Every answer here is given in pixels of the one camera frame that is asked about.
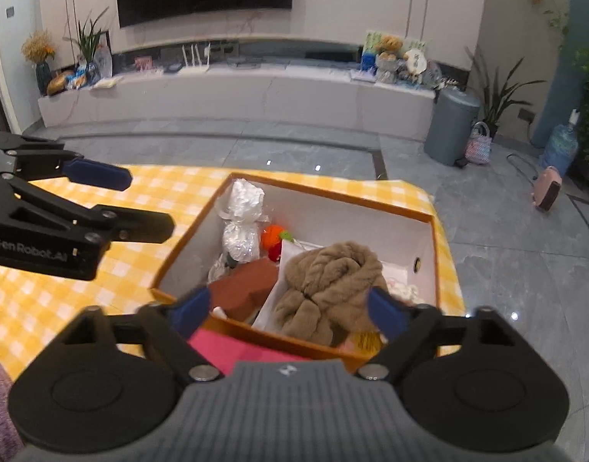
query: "pink handbag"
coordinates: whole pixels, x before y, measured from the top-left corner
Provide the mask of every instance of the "pink handbag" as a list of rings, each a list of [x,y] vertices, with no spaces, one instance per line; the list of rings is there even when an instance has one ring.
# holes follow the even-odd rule
[[[467,142],[466,158],[471,163],[477,165],[486,165],[491,158],[491,142],[493,139],[489,136],[489,127],[483,121],[474,124],[470,140]]]

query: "blue water jug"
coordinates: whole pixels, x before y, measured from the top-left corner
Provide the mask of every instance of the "blue water jug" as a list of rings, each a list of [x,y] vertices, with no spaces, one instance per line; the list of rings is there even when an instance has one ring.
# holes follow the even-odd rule
[[[575,109],[572,111],[567,125],[557,125],[553,129],[549,142],[538,160],[538,164],[542,168],[555,167],[561,177],[566,174],[576,153],[579,152],[579,141],[574,131],[578,121],[579,112]]]

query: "trash can lid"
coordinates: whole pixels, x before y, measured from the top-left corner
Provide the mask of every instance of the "trash can lid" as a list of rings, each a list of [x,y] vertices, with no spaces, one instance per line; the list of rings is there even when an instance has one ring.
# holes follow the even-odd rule
[[[457,104],[461,105],[462,107],[465,107],[468,109],[480,108],[480,100],[478,100],[476,97],[474,97],[474,95],[466,94],[465,92],[462,92],[460,90],[451,89],[451,88],[444,89],[444,90],[442,90],[442,95],[448,96],[448,98],[452,102],[457,103]]]

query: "gray ribbed surface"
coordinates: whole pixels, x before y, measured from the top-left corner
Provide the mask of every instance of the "gray ribbed surface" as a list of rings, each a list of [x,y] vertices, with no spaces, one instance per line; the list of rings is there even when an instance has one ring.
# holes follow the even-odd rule
[[[151,435],[95,455],[49,454],[34,447],[16,462],[179,461],[557,461],[552,444],[521,454],[483,455],[439,441],[415,424],[392,388],[354,378],[339,361],[240,363],[227,379],[187,388]]]

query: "gray marble floor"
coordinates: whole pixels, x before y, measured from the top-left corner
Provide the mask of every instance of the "gray marble floor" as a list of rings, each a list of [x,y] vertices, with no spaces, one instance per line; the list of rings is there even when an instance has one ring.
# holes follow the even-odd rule
[[[360,132],[284,124],[166,120],[41,129],[112,163],[266,169],[370,180],[381,154],[389,179],[432,196],[451,245],[468,311],[496,307],[566,384],[570,411],[558,439],[589,459],[589,191],[566,180],[551,211],[532,207],[531,185],[495,146],[491,163],[446,167],[422,144]],[[533,159],[523,156],[531,162]],[[532,172],[515,161],[526,174]]]

